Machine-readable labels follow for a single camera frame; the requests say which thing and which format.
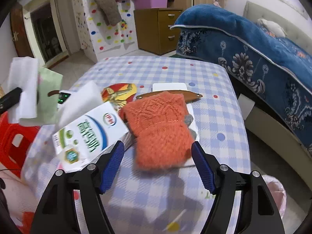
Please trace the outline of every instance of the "white pillow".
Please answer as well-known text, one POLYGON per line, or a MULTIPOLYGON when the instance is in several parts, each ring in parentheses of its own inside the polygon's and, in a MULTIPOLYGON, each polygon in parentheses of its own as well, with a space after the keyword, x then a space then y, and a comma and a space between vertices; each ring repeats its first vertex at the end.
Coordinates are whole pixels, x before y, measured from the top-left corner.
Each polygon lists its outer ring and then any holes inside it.
POLYGON ((273 21, 268 21, 268 20, 265 20, 264 18, 259 18, 257 20, 257 25, 265 27, 271 33, 273 33, 275 35, 275 37, 286 37, 287 36, 284 29, 273 21))

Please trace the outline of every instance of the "knitted fabric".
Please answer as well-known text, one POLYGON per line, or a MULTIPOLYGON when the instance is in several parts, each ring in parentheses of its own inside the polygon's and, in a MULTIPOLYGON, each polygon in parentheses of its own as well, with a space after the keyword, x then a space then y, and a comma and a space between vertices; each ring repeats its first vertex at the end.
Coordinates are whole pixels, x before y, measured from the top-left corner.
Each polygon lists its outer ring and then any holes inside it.
POLYGON ((182 94, 162 92, 124 107, 137 137, 136 164, 141 169, 178 166, 191 157, 194 139, 184 122, 188 114, 182 94))

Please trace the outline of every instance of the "blue and white tablecloth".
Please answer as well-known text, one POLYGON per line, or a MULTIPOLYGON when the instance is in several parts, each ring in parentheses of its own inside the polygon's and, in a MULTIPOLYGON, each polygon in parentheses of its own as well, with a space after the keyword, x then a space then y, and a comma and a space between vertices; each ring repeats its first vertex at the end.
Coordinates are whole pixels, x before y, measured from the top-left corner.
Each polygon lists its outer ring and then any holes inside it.
MULTIPOLYGON (((220 163, 250 173, 247 135, 240 108, 224 68, 219 65, 166 57, 112 57, 98 62, 71 88, 77 91, 93 80, 101 89, 115 83, 135 83, 137 94, 153 83, 186 83, 203 97, 193 109, 200 144, 220 163)), ((43 126, 29 149, 22 176, 38 199, 59 164, 51 135, 54 125, 43 126)), ((134 168, 135 145, 125 152, 112 188, 101 196, 116 234, 200 233, 214 197, 204 189, 196 167, 147 173, 134 168)), ((79 193, 75 192, 82 234, 88 233, 79 193)), ((227 233, 233 233, 238 216, 237 192, 227 233)))

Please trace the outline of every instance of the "blue bedspread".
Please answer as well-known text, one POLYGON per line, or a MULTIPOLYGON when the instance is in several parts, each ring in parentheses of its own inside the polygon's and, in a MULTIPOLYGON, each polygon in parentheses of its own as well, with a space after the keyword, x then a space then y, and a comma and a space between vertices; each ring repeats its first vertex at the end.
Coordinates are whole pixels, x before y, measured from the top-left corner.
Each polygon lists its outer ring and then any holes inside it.
POLYGON ((264 100, 312 154, 312 57, 214 5, 187 9, 177 54, 219 64, 264 100))

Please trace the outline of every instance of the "white milk box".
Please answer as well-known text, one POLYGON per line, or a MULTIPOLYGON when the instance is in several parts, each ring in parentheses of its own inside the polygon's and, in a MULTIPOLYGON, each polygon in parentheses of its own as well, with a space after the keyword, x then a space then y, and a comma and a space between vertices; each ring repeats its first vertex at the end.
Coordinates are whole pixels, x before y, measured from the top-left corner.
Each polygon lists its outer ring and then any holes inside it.
POLYGON ((66 172, 80 171, 91 162, 96 163, 102 154, 111 152, 118 140, 125 149, 132 144, 131 133, 110 102, 80 116, 52 138, 66 172))

